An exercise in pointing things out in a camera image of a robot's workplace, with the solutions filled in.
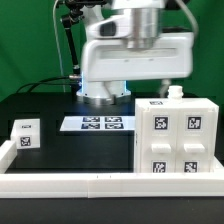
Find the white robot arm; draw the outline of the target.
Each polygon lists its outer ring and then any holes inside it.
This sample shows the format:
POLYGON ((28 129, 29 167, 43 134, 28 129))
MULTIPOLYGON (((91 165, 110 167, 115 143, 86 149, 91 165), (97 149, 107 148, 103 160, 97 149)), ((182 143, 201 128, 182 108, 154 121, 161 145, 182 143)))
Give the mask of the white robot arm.
POLYGON ((127 100, 130 80, 185 78, 192 72, 192 47, 198 24, 190 0, 112 0, 118 13, 108 19, 96 6, 84 10, 87 42, 81 60, 77 97, 95 105, 127 100), (165 10, 182 10, 192 29, 162 25, 165 10))

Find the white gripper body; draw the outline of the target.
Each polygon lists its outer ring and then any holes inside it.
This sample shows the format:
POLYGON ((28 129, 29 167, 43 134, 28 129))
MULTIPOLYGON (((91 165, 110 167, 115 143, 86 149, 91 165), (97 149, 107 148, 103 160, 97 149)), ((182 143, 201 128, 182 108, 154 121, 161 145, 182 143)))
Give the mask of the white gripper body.
POLYGON ((193 69, 193 34, 164 33, 151 49, 132 50, 122 39, 84 46, 82 71, 88 82, 188 77, 193 69))

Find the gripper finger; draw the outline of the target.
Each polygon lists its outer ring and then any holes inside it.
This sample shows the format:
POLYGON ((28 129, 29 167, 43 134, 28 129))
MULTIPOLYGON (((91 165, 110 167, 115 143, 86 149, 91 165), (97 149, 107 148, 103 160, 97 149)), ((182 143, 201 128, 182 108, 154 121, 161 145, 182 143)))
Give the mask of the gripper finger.
POLYGON ((161 81, 161 87, 159 89, 159 96, 161 98, 165 97, 170 85, 171 85, 171 80, 170 79, 163 79, 161 81))

